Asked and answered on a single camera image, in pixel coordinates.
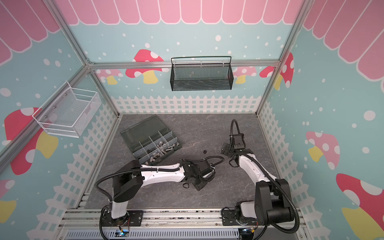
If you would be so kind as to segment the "dark green compartment organizer box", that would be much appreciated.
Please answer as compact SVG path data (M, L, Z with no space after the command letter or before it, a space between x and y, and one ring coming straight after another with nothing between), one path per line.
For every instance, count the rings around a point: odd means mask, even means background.
M182 148L173 131L156 115L120 132L136 160L154 166Z

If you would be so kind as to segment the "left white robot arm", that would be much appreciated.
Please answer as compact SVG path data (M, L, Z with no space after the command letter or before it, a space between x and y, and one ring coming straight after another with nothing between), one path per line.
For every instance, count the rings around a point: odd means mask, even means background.
M107 196L107 213L112 220L128 216L128 202L145 186L174 182L193 185L197 191L204 188L216 174L215 164L206 159L200 161L182 160L167 166L141 165L135 160L117 172L100 178L94 187Z

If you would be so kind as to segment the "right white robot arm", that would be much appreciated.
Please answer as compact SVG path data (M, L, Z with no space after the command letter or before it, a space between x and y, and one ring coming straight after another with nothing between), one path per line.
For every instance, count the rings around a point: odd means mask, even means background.
M295 207L288 182L270 174L246 149L243 134L231 134L230 143L223 145L222 152L230 159L234 168L243 169L255 184L255 199L238 202L232 216L239 225L263 226L256 237L259 239L268 226L285 234L294 234L300 228L300 216Z

